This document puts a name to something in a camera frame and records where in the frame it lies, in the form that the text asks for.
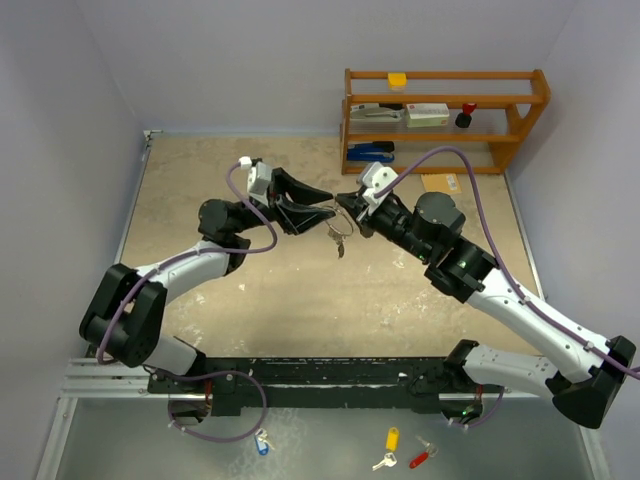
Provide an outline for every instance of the red object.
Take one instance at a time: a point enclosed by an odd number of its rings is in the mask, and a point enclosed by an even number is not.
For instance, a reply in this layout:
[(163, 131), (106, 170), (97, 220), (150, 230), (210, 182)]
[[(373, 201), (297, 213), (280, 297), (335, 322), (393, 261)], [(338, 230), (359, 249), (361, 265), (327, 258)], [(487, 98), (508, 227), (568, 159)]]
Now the red object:
[(424, 462), (427, 458), (429, 458), (429, 452), (422, 452), (416, 458), (411, 460), (411, 463), (409, 463), (409, 468), (416, 468), (418, 465)]
[(471, 115), (477, 106), (478, 106), (477, 103), (465, 103), (462, 105), (462, 113)]

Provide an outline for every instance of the wooden shelf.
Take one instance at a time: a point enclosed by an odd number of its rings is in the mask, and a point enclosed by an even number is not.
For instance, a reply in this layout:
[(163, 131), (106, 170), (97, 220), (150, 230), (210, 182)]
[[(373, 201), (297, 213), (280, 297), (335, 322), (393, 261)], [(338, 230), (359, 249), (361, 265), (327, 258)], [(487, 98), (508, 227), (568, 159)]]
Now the wooden shelf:
[(375, 142), (378, 140), (391, 140), (393, 142), (486, 142), (486, 143), (517, 143), (520, 137), (517, 135), (492, 135), (458, 133), (350, 133), (349, 142)]
[[(488, 143), (494, 167), (478, 167), (476, 173), (504, 173), (516, 152), (549, 103), (551, 91), (541, 70), (531, 72), (405, 72), (403, 92), (386, 86), (387, 72), (345, 71), (345, 98), (342, 102), (342, 173), (360, 173), (363, 167), (347, 165), (349, 143), (379, 140), (412, 142)], [(450, 109), (445, 127), (408, 128), (401, 122), (366, 123), (351, 121), (351, 106), (359, 103), (446, 103)], [(476, 103), (471, 126), (455, 126), (464, 103)], [(524, 116), (518, 105), (530, 105)], [(490, 119), (499, 111), (500, 122)], [(464, 173), (462, 167), (422, 167), (415, 173)]]

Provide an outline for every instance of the yellow block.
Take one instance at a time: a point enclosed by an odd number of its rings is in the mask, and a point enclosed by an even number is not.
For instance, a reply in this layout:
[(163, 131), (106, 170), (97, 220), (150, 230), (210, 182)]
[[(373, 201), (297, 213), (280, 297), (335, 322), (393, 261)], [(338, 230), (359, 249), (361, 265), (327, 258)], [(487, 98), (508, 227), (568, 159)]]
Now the yellow block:
[(404, 73), (387, 73), (389, 88), (401, 92), (407, 86), (407, 75)]
[(395, 452), (398, 448), (398, 438), (400, 437), (400, 431), (396, 427), (391, 427), (387, 434), (387, 450)]

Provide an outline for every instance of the red key tag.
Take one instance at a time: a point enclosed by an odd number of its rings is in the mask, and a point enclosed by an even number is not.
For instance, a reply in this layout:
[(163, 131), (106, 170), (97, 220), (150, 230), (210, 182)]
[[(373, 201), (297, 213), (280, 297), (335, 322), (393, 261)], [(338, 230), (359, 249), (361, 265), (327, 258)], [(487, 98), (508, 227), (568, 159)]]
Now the red key tag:
[(411, 462), (409, 463), (409, 468), (416, 468), (418, 465), (424, 462), (427, 458), (429, 458), (429, 452), (422, 452), (416, 458), (411, 460)]

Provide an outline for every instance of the blue stapler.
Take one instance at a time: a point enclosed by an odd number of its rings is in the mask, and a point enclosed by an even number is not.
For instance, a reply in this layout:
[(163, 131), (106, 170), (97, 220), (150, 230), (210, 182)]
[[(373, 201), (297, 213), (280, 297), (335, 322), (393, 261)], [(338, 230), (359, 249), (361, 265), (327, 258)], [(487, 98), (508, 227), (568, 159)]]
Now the blue stapler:
[(395, 158), (393, 142), (371, 142), (350, 145), (347, 149), (347, 160), (356, 162), (391, 163)]

